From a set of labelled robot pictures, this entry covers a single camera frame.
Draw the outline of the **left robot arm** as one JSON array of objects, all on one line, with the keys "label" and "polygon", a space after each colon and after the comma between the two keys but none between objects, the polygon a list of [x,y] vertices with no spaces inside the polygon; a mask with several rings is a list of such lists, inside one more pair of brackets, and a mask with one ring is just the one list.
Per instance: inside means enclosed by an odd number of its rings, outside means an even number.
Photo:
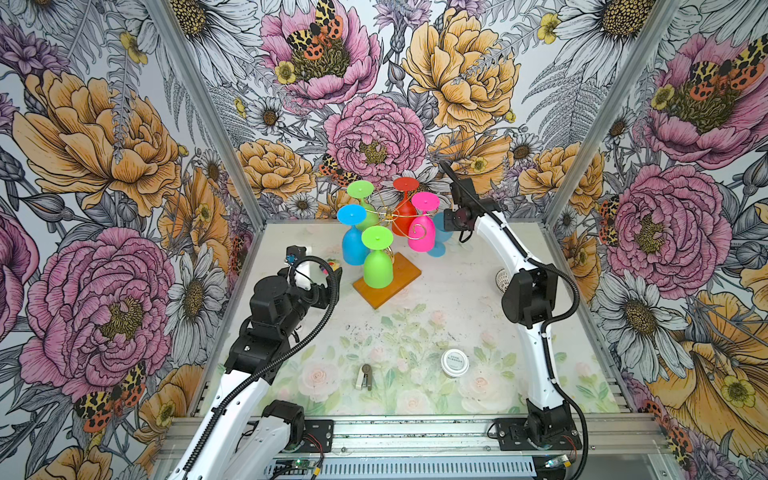
[{"label": "left robot arm", "polygon": [[274,400],[253,429],[247,424],[280,367],[329,322],[343,269],[298,246],[287,249],[285,262],[254,285],[211,406],[170,478],[266,479],[275,457],[303,442],[305,413],[294,403]]}]

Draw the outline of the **light blue wine glass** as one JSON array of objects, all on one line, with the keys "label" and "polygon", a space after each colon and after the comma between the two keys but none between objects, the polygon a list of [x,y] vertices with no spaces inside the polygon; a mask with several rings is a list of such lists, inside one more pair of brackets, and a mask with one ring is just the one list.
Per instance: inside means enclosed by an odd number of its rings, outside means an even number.
[{"label": "light blue wine glass", "polygon": [[431,257],[439,258],[446,253],[446,242],[452,237],[453,233],[445,230],[443,211],[436,213],[432,220],[435,226],[435,242],[433,248],[428,251],[428,254]]}]

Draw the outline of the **magenta wine glass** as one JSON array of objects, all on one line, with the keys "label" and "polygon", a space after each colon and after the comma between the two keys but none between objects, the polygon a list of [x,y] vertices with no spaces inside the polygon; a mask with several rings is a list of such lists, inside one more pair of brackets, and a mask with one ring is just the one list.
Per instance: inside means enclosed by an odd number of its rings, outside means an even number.
[{"label": "magenta wine glass", "polygon": [[411,204],[417,211],[417,216],[411,221],[408,231],[409,247],[416,252],[426,253],[432,250],[436,243],[436,228],[432,213],[440,207],[440,199],[430,192],[419,192],[411,198]]}]

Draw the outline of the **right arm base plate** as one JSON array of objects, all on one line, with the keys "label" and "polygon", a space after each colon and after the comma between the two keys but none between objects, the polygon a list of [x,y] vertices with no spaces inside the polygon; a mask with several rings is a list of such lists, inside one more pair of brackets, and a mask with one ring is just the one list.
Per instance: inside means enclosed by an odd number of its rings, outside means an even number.
[{"label": "right arm base plate", "polygon": [[547,426],[533,418],[494,419],[486,436],[501,451],[579,450],[582,440],[573,421]]}]

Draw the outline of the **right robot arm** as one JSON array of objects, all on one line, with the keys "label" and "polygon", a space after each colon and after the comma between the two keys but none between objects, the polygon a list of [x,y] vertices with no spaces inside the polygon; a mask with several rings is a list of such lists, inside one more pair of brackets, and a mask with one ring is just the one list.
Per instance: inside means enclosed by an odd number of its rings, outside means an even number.
[{"label": "right robot arm", "polygon": [[[578,286],[565,272],[531,253],[510,229],[498,204],[480,198],[471,179],[461,179],[446,161],[440,168],[451,181],[454,204],[443,213],[444,228],[479,235],[501,260],[510,278],[501,299],[502,312],[518,328],[529,366],[526,419],[497,418],[486,435],[502,450],[525,447],[549,454],[541,469],[562,479],[579,479],[590,451],[588,425],[583,410],[561,385],[552,342],[552,326],[571,318],[580,306]],[[558,447],[566,450],[560,459],[551,455]]]}]

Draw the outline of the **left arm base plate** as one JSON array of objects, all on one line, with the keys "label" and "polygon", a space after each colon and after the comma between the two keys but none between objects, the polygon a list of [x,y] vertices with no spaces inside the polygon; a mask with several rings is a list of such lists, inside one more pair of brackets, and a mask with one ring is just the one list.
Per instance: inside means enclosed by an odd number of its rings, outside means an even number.
[{"label": "left arm base plate", "polygon": [[297,429],[291,427],[289,443],[281,450],[283,454],[328,454],[332,451],[336,422],[329,419],[308,419],[303,430],[296,436]]}]

